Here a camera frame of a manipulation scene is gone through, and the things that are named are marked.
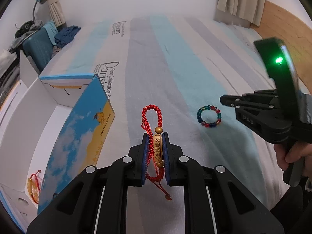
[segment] light blue towel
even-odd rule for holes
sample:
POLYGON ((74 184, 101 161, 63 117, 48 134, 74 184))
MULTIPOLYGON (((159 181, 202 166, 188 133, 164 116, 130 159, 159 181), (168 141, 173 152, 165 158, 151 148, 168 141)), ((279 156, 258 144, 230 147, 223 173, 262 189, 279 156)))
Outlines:
POLYGON ((55 26, 55 23, 53 20, 50 20, 49 22, 47 22, 43 28, 46 29, 46 32, 49 35, 50 41, 52 43, 52 45, 56 46, 55 43, 55 35, 58 33, 57 28, 55 26))

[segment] striped bed sheet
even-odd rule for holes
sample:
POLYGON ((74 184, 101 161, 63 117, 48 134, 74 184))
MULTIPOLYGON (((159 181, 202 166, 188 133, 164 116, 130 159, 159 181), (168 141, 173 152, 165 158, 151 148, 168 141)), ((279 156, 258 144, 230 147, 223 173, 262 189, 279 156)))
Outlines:
MULTIPOLYGON (((98 168, 141 143, 142 108, 157 105, 171 143, 201 165, 224 165, 271 209, 288 189, 273 145, 236 121, 235 110, 219 102, 224 94, 274 87, 254 48, 257 39, 261 37, 253 29, 205 18, 154 15, 106 20, 83 27, 41 76, 99 74, 116 118, 98 168), (198 123, 196 113, 203 105, 221 110, 217 128, 198 123)), ((216 120, 214 112, 202 115, 204 120, 216 120)), ((147 118, 151 127, 157 126, 153 111, 147 118)), ((165 188, 172 201, 151 182, 129 187, 127 233, 184 233, 183 188, 165 188)))

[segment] green light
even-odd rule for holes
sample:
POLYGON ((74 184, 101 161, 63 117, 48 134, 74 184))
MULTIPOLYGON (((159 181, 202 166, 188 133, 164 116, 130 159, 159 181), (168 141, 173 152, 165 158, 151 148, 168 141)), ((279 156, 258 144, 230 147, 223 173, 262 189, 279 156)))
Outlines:
POLYGON ((282 57, 279 57, 275 60, 276 63, 281 63, 283 61, 283 58, 282 57))

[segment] wooden panel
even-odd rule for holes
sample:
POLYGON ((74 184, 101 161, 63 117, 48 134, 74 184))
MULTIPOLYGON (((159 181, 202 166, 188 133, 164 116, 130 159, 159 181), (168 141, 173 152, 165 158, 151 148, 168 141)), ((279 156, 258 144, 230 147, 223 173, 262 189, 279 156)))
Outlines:
POLYGON ((282 39, 291 54, 297 73, 312 92, 312 30, 299 18, 282 7, 265 2, 260 26, 254 24, 262 38, 282 39))

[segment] gold bar charm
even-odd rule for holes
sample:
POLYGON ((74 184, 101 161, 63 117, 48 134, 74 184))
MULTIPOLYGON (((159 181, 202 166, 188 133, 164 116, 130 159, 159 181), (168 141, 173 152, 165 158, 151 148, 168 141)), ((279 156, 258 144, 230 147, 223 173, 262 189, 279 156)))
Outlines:
POLYGON ((163 166, 163 143, 161 134, 154 135, 154 159, 157 167, 163 166))

